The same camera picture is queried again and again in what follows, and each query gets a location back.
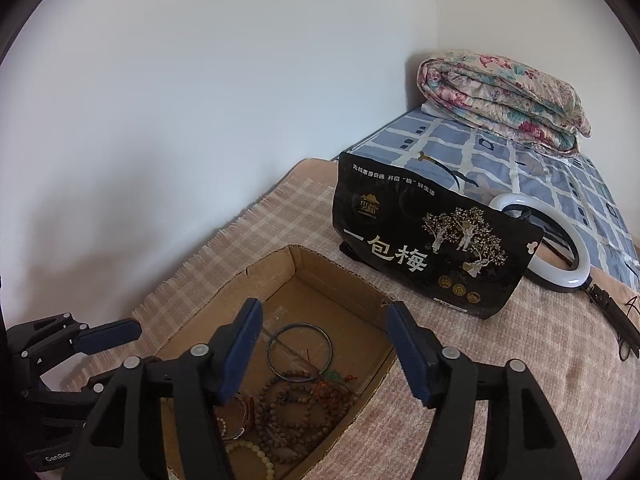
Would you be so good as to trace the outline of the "blue bangle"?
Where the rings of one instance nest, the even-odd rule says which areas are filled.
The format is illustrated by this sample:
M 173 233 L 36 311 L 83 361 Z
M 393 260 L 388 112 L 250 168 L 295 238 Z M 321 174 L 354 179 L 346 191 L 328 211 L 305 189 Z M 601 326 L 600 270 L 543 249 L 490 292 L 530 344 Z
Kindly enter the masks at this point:
M 277 369 L 277 367 L 273 364 L 273 360 L 271 357 L 272 348 L 276 344 L 281 343 L 281 335 L 290 332 L 291 330 L 312 330 L 324 339 L 324 341 L 326 342 L 326 348 L 328 349 L 328 356 L 326 357 L 326 362 L 324 362 L 322 367 L 318 368 L 313 366 L 310 362 L 310 359 L 307 358 L 305 360 L 306 366 L 302 367 L 300 370 L 289 370 L 288 372 L 280 372 L 280 370 Z M 273 372 L 274 376 L 284 380 L 285 382 L 289 382 L 290 384 L 300 385 L 306 384 L 306 382 L 314 382 L 315 380 L 320 379 L 323 374 L 329 370 L 329 367 L 333 362 L 333 358 L 334 344 L 331 337 L 325 330 L 322 330 L 320 326 L 311 323 L 298 322 L 285 325 L 276 330 L 269 337 L 266 344 L 266 363 L 269 369 Z

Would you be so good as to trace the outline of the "green jade red-cord pendant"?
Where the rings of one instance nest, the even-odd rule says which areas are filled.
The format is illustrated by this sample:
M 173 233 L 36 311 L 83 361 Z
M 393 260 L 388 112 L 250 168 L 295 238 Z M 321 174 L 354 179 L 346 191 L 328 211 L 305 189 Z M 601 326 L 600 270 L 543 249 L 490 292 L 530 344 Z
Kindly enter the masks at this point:
M 305 364 L 310 373 L 310 379 L 313 382 L 332 382 L 332 384 L 337 384 L 340 388 L 352 388 L 359 377 L 354 374 L 342 374 L 333 367 L 333 358 L 334 354 L 329 353 L 326 362 L 322 365 L 315 366 L 314 363 L 311 362 L 310 352 L 307 352 Z

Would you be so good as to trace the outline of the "pink plaid blanket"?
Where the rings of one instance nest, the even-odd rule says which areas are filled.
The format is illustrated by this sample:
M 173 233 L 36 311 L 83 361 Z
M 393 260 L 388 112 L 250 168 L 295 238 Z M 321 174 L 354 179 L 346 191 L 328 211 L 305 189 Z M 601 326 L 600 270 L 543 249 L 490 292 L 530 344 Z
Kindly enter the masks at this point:
M 582 293 L 552 292 L 527 278 L 486 321 L 420 297 L 338 250 L 331 224 L 336 179 L 333 162 L 305 160 L 219 230 L 134 309 L 143 328 L 134 350 L 160 352 L 235 274 L 275 249 L 304 246 L 402 300 L 420 325 L 473 360 L 524 361 L 559 417 L 582 478 L 608 478 L 639 431 L 639 360 L 620 360 L 614 332 L 597 308 Z M 346 437 L 303 479 L 409 479 L 422 446 L 419 431 L 432 418 L 394 364 Z

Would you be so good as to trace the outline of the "black plum snack bag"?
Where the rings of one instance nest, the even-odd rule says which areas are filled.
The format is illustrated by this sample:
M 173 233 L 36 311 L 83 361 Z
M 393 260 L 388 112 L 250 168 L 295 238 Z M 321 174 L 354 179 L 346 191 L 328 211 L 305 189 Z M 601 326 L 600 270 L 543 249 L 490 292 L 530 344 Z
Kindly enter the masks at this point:
M 405 169 L 344 152 L 332 223 L 341 250 L 482 320 L 509 301 L 542 231 Z

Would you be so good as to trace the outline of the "brown cardboard box tray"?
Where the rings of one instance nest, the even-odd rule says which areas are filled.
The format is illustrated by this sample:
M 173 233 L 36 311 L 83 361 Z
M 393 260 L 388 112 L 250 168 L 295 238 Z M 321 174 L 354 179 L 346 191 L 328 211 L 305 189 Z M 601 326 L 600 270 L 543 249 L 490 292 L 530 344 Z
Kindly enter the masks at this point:
M 372 284 L 299 245 L 265 256 L 221 287 L 166 344 L 162 359 L 204 344 L 230 323 L 242 303 L 262 303 L 258 336 L 238 394 L 216 411 L 239 479 L 303 479 L 334 448 L 387 375 L 395 352 L 384 330 L 392 300 Z M 334 344 L 333 367 L 359 377 L 352 388 L 332 382 L 290 384 L 273 375 L 266 344 L 279 328 L 318 325 Z M 272 348 L 280 372 L 326 362 L 326 342 L 312 330 L 291 330 Z

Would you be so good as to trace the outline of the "blue checked bed sheet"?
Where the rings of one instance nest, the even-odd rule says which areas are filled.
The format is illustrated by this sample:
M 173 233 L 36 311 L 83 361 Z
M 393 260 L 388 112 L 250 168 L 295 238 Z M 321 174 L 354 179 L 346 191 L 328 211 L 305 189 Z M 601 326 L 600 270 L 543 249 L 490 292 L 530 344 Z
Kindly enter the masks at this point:
M 591 264 L 632 289 L 639 288 L 639 261 L 620 208 L 586 156 L 556 158 L 416 108 L 359 141 L 349 151 L 405 167 L 445 188 L 454 179 L 419 152 L 477 182 L 459 191 L 483 204 L 501 193 L 534 196 L 570 219 L 589 250 Z

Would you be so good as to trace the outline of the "folded floral quilt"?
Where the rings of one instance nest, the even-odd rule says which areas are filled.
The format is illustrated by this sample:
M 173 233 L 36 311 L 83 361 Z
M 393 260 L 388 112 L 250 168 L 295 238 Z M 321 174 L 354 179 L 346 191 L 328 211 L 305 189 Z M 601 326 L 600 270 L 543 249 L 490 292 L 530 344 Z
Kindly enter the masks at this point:
M 456 120 L 551 156 L 579 154 L 591 126 L 568 82 L 501 55 L 447 50 L 416 71 L 428 114 Z

